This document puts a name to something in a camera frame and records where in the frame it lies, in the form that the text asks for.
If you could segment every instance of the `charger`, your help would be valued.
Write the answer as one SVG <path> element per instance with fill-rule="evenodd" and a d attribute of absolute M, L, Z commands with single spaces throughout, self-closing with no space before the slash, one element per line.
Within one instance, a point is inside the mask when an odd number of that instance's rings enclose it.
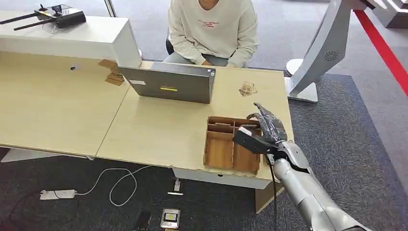
<path fill-rule="evenodd" d="M 88 192 L 78 193 L 78 192 L 77 192 L 76 190 L 74 190 L 74 189 L 69 189 L 69 190 L 56 190 L 56 191 L 46 191 L 46 190 L 42 190 L 42 191 L 41 191 L 41 196 L 40 196 L 39 199 L 40 199 L 40 200 L 72 199 L 72 198 L 75 197 L 75 195 L 81 195 L 81 196 L 88 195 L 88 194 L 89 194 L 90 192 L 92 192 L 92 190 L 96 187 L 96 185 L 97 185 L 98 182 L 99 182 L 99 179 L 101 178 L 101 176 L 102 176 L 102 174 L 103 174 L 104 172 L 110 171 L 110 170 L 122 170 L 122 171 L 127 171 L 128 174 L 122 176 L 122 178 L 120 178 L 120 179 L 113 185 L 111 191 L 109 192 L 109 201 L 110 201 L 113 205 L 115 205 L 115 206 L 117 206 L 117 207 L 120 207 L 120 206 L 125 205 L 125 204 L 132 198 L 132 196 L 135 194 L 136 189 L 137 189 L 137 187 L 138 187 L 138 182 L 136 181 L 136 178 L 135 178 L 135 176 L 134 176 L 133 174 L 139 172 L 139 171 L 142 170 L 142 169 L 148 168 L 148 167 L 151 167 L 151 166 L 149 165 L 149 166 L 141 167 L 141 168 L 139 168 L 138 170 L 136 170 L 136 171 L 134 171 L 134 172 L 131 172 L 131 171 L 130 171 L 129 169 L 127 169 L 127 168 L 107 168 L 107 169 L 105 169 L 104 171 L 102 171 L 102 172 L 99 174 L 98 178 L 96 179 L 95 184 L 93 185 L 93 187 L 92 187 Z M 132 194 L 129 196 L 129 198 L 128 198 L 125 202 L 123 202 L 123 203 L 121 203 L 121 204 L 116 204 L 115 202 L 112 201 L 112 192 L 113 192 L 113 190 L 115 189 L 116 185 L 117 185 L 121 180 L 123 180 L 124 178 L 126 178 L 126 177 L 128 177 L 128 176 L 131 176 L 131 177 L 134 179 L 134 181 L 135 181 L 135 189 L 133 190 Z"/>

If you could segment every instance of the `black cable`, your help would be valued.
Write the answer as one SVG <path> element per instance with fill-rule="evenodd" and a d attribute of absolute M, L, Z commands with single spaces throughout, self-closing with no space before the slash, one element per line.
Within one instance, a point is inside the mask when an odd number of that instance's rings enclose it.
<path fill-rule="evenodd" d="M 19 231 L 23 231 L 23 230 L 24 230 L 23 227 L 13 219 L 13 215 L 17 215 L 17 214 L 18 214 L 18 215 L 21 215 L 21 218 L 22 218 L 24 221 L 29 221 L 29 222 L 33 222 L 33 223 L 36 222 L 35 220 L 28 219 L 28 218 L 26 217 L 26 215 L 25 215 L 22 211 L 21 211 L 21 212 L 17 212 L 17 211 L 16 211 L 17 207 L 18 207 L 21 203 L 23 203 L 23 206 L 22 206 L 22 208 L 20 209 L 20 210 L 22 210 L 22 209 L 25 207 L 25 205 L 26 205 L 26 202 L 25 202 L 26 199 L 29 198 L 29 197 L 31 197 L 31 196 L 34 196 L 34 195 L 40 196 L 40 193 L 39 193 L 38 191 L 29 193 L 29 194 L 23 196 L 22 198 L 20 198 L 20 199 L 17 201 L 17 203 L 14 204 L 14 206 L 12 207 L 12 209 L 11 209 L 11 211 L 10 211 L 8 217 L 7 217 L 7 220 L 2 220 L 2 221 L 0 221 L 0 230 L 2 230 L 2 229 L 1 229 L 2 227 L 3 227 L 3 228 L 5 227 L 6 221 L 7 221 L 7 223 L 10 223 L 10 224 L 13 225 L 15 228 L 17 228 Z M 68 219 L 68 220 L 65 221 L 65 222 L 58 222 L 58 219 L 56 219 L 56 220 L 50 220 L 50 221 L 53 223 L 52 225 L 62 226 L 62 225 L 66 225 L 66 224 L 68 224 L 68 223 L 74 221 L 74 220 L 78 217 L 79 201 L 77 201 L 77 204 L 76 204 L 76 205 L 77 205 L 77 206 L 76 206 L 76 216 L 74 216 L 74 217 Z"/>
<path fill-rule="evenodd" d="M 270 173 L 272 174 L 272 182 L 273 182 L 273 230 L 276 231 L 276 222 L 277 222 L 277 212 L 278 212 L 278 205 L 276 202 L 276 181 L 275 181 L 275 175 L 273 174 L 273 169 L 272 169 L 272 164 L 269 160 L 269 157 L 267 154 L 264 154 L 267 163 L 269 165 Z"/>

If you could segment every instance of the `laptop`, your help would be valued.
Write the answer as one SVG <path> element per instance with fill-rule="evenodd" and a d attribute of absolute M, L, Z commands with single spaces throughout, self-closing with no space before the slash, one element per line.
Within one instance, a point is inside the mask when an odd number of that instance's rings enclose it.
<path fill-rule="evenodd" d="M 195 103 L 211 102 L 216 70 L 213 68 L 154 63 L 150 70 L 118 67 L 140 96 Z"/>

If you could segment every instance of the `red stripe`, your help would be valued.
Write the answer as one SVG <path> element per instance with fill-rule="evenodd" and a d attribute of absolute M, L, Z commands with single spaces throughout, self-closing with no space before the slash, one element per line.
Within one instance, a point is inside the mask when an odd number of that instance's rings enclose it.
<path fill-rule="evenodd" d="M 358 10 L 354 10 L 354 13 L 356 14 L 361 25 L 363 26 L 364 30 L 369 36 L 371 42 L 374 44 L 375 49 L 377 49 L 381 58 L 384 60 L 388 69 L 390 69 L 391 73 L 393 73 L 395 79 L 398 81 L 399 85 L 401 85 L 405 94 L 408 95 L 407 71 L 398 61 L 398 59 L 396 58 L 390 47 L 387 45 L 387 43 L 384 41 L 384 39 L 381 37 L 380 33 L 375 28 L 373 23 L 370 21 L 366 13 L 364 11 Z"/>

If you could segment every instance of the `dark carpet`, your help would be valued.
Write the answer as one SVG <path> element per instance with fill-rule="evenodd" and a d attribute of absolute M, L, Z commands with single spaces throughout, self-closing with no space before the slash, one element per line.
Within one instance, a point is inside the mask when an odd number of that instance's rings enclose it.
<path fill-rule="evenodd" d="M 333 200 L 362 224 L 376 231 L 407 230 L 407 196 L 352 78 L 325 75 L 317 86 L 317 104 L 290 101 L 296 143 L 317 178 Z M 256 215 L 253 189 L 182 180 L 185 195 L 168 195 L 174 175 L 160 167 L 136 174 L 138 189 L 123 207 L 109 202 L 111 187 L 125 175 L 120 171 L 105 173 L 86 196 L 39 200 L 43 189 L 86 192 L 110 167 L 136 170 L 141 165 L 65 156 L 1 163 L 0 230 L 129 231 L 139 213 L 149 210 L 154 231 L 160 230 L 163 208 L 173 207 L 181 209 L 182 231 L 273 230 L 273 206 Z M 132 178 L 123 180 L 113 200 L 126 200 L 133 186 Z M 308 230 L 285 193 L 278 197 L 277 216 L 278 230 Z"/>

